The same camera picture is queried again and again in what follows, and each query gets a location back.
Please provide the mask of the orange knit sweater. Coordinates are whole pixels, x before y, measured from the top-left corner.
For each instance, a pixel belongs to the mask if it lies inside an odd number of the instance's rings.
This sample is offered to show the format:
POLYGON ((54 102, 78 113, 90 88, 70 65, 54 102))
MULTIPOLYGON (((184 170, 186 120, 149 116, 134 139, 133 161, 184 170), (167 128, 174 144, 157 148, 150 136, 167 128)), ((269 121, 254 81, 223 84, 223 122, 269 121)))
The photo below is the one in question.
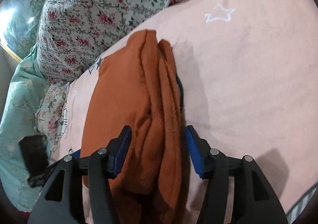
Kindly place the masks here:
POLYGON ((118 137, 132 141, 110 182, 122 223, 172 223, 182 184, 181 110, 173 51, 154 30, 132 34, 99 68, 83 130, 81 156, 118 137))

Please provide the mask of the floral ruffled pillow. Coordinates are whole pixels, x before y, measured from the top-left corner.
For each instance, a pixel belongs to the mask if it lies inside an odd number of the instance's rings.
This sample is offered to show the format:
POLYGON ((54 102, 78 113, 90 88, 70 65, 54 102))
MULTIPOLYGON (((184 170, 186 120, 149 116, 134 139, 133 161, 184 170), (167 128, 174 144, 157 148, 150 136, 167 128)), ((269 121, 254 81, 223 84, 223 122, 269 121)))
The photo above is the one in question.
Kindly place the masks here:
POLYGON ((49 85, 35 113, 34 130, 36 134, 46 137, 48 152, 56 151, 66 129, 66 102, 69 88, 69 82, 49 85))

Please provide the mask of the teal floral blanket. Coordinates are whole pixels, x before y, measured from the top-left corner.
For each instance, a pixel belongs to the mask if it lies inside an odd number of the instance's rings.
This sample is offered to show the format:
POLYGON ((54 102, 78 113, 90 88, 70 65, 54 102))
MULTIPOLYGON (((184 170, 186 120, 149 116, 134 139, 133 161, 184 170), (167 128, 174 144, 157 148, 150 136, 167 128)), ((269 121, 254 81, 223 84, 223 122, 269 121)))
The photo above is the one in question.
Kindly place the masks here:
POLYGON ((10 202, 23 212, 32 210, 40 188, 27 183, 29 173, 18 142, 35 134, 35 114, 48 86, 38 67, 35 45, 13 74, 1 119, 1 182, 10 202))

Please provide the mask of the gold framed landscape painting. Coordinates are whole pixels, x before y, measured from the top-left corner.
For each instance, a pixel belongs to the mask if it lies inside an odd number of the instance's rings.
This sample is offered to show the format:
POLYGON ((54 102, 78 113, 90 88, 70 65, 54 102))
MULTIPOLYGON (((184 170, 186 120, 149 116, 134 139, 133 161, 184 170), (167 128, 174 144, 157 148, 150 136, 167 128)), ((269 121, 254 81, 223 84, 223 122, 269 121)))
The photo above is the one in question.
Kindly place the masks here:
POLYGON ((45 0, 1 0, 1 47, 16 61, 36 43, 45 0))

